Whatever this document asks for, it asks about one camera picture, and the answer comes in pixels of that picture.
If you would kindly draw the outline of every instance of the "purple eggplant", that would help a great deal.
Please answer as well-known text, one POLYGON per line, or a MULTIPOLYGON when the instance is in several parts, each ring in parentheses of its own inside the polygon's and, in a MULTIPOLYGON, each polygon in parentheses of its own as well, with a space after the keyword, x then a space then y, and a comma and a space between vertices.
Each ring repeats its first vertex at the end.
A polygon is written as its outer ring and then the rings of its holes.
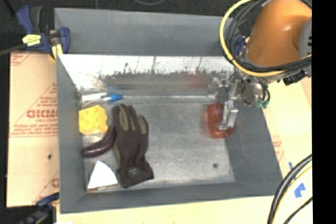
POLYGON ((114 144, 117 136, 116 127, 113 125, 110 126, 109 130, 105 134, 102 140, 95 142, 94 144, 84 148, 81 151, 81 155, 84 158, 97 157, 106 151, 108 151, 114 144))

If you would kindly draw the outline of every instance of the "leather glove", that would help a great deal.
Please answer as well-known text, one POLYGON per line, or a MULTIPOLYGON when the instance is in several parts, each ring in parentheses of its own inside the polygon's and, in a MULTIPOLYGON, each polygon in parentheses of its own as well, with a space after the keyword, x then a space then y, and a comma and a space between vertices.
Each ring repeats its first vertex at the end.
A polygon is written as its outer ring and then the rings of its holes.
POLYGON ((124 188, 153 179, 151 166, 145 159, 148 149, 148 124, 133 106, 116 105, 112 110, 117 131, 114 152, 119 162, 119 181, 124 188))

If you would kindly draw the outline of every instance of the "yellow cable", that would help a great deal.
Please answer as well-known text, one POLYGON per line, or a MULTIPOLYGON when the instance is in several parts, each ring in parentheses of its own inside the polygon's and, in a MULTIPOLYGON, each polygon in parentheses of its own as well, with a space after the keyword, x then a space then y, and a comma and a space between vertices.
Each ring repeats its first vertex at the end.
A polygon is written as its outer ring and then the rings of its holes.
POLYGON ((264 72, 264 73, 259 73, 259 72, 253 72, 250 70, 247 70, 246 68, 242 67, 241 65, 239 65, 236 60, 234 59, 234 57, 231 55, 231 53, 229 52, 229 50, 226 47, 225 41, 224 41, 224 25, 226 23, 226 20, 229 18, 229 16, 231 15, 231 13, 240 5, 246 3, 246 2, 250 2, 253 0, 241 0, 239 2, 237 2, 235 5, 233 5, 224 15, 221 25, 219 27, 219 38, 220 38, 220 43, 222 44, 223 50, 225 55, 227 56, 227 58, 231 61, 231 63, 237 67, 240 71, 244 72, 245 74, 251 75, 251 76, 255 76, 255 77, 270 77, 270 76, 274 76, 274 75, 278 75, 283 73, 284 71, 271 71, 271 72, 264 72))
POLYGON ((293 180, 293 182, 288 186, 287 190, 283 193, 280 201, 279 201, 279 204, 278 204, 278 209, 276 210, 276 212, 274 213, 274 218, 273 218, 273 221, 272 223, 276 223, 275 220, 277 219, 277 216, 279 216, 279 211, 282 207, 282 205, 284 204, 284 200, 285 200, 285 197, 286 197, 286 194, 287 193, 292 193, 293 192, 293 189, 297 187, 297 184, 296 182, 301 178, 301 177, 306 177, 308 172, 311 171, 312 169, 312 165, 309 166, 306 170, 304 170, 302 173, 300 173, 296 179, 293 180))

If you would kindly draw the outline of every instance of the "yellow sponge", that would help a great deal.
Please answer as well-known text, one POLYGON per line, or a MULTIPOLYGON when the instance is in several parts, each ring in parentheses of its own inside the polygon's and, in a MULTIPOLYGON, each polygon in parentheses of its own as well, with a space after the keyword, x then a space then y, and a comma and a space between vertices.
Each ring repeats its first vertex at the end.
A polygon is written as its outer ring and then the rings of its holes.
POLYGON ((79 131, 86 135, 104 133, 108 130, 106 120, 105 109, 100 105, 82 109, 79 111, 79 131))

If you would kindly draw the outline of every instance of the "blue sticker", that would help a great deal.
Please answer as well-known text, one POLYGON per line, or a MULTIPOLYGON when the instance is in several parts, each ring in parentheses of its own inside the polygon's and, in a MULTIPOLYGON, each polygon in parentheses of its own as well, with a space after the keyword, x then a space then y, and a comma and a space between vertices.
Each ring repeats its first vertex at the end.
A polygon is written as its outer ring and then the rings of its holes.
MULTIPOLYGON (((293 163, 292 163, 292 162, 289 162, 288 165, 289 165, 289 168, 292 170, 292 169, 293 169, 293 163)), ((295 198, 300 198, 300 197, 302 197, 302 194, 301 194, 301 191, 302 191, 302 190, 306 190, 306 187, 305 187, 304 183, 301 183, 301 184, 294 190, 295 198)))

